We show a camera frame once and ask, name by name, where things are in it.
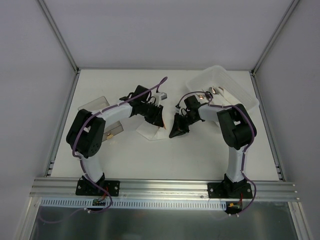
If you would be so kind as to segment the orange plastic fork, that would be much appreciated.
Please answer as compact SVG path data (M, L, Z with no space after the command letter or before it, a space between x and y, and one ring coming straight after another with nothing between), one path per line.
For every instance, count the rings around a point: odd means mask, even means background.
M163 119L163 128L164 128L165 130L168 129L168 121L167 121L166 119Z

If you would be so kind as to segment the white paper napkin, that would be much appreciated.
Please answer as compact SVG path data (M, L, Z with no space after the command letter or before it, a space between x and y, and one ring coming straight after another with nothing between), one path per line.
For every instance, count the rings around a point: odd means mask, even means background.
M146 121L144 121L137 129L136 132L146 138L149 141L159 141L169 139L169 134L171 132L173 122L168 121L168 129L165 130L162 127L157 127Z

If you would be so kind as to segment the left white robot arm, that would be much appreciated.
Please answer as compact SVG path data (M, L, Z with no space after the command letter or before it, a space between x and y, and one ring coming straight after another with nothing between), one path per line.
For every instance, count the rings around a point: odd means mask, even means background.
M119 103L98 111L80 109L67 133L66 142L72 155L80 160L83 171L81 190L99 195L105 188L105 175L97 158L105 129L123 119L141 115L144 120L158 128L165 126L161 101L167 98L164 92L151 91L138 85L134 92L121 97Z

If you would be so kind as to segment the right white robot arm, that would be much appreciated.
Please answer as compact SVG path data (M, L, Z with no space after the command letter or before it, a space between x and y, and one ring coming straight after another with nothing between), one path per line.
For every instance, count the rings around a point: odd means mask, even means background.
M217 122L229 149L223 180L207 184L208 197L252 199L252 183L245 174L245 166L246 153L257 135L257 129L245 107L241 103L227 106L201 103L195 94L184 99L184 104L185 113L179 111L174 115L169 138L187 134L189 126L199 121Z

